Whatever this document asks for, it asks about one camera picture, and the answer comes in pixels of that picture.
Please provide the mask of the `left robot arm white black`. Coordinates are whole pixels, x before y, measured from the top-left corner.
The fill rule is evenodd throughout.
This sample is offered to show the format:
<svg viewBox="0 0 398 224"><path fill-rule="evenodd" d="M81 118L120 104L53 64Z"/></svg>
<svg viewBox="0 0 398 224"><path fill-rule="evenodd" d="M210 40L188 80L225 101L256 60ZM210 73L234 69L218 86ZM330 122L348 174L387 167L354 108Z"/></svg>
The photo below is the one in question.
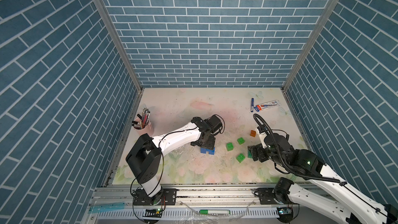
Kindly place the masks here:
<svg viewBox="0 0 398 224"><path fill-rule="evenodd" d="M142 134L125 159L135 180L142 187L139 197L147 197L153 203L163 198L161 177L157 176L157 172L159 165L164 164L167 154L186 144L213 150L216 136L224 130L224 119L219 115L212 115L207 119L193 117L183 127L167 134Z"/></svg>

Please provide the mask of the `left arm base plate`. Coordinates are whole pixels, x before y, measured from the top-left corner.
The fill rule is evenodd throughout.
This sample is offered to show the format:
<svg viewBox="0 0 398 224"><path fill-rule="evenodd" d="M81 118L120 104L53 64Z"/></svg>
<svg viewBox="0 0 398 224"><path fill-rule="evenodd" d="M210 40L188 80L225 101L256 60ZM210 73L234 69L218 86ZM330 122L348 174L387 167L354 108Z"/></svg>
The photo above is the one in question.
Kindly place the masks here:
<svg viewBox="0 0 398 224"><path fill-rule="evenodd" d="M175 205L177 197L177 189L161 189L153 197L146 194L144 189L137 189L134 192L134 205L149 206L149 205Z"/></svg>

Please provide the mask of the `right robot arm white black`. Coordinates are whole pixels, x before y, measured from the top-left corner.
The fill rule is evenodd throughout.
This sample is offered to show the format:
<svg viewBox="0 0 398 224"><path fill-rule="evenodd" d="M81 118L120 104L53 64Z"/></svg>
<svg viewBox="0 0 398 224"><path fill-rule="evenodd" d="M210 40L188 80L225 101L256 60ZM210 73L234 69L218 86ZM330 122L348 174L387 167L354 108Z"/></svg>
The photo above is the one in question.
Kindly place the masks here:
<svg viewBox="0 0 398 224"><path fill-rule="evenodd" d="M283 174L293 174L323 189L331 198L315 194L292 180L282 177L273 189L274 199L282 204L299 204L322 214L339 224L396 224L398 210L390 204L380 204L367 197L339 176L323 159L307 149L295 149L288 135L276 133L258 114L261 143L249 146L254 161L272 161L274 168L284 168Z"/></svg>

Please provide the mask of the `green lego small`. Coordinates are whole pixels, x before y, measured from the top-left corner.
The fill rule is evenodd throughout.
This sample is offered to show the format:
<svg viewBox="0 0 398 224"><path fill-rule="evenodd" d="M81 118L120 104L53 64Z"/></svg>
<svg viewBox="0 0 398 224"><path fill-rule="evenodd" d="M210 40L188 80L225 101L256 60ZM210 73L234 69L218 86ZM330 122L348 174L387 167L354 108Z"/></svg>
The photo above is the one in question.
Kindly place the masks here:
<svg viewBox="0 0 398 224"><path fill-rule="evenodd" d="M244 140L244 138L238 138L237 142L239 143L239 145L242 145L245 143L245 140Z"/></svg>

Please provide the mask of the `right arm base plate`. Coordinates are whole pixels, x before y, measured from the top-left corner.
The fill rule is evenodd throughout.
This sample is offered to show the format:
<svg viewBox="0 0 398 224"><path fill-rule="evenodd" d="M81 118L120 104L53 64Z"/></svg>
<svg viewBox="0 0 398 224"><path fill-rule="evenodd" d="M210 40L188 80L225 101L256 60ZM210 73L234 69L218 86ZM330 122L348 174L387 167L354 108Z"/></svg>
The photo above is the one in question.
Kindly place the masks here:
<svg viewBox="0 0 398 224"><path fill-rule="evenodd" d="M275 200L273 188L257 188L252 193L259 198L261 205L279 204Z"/></svg>

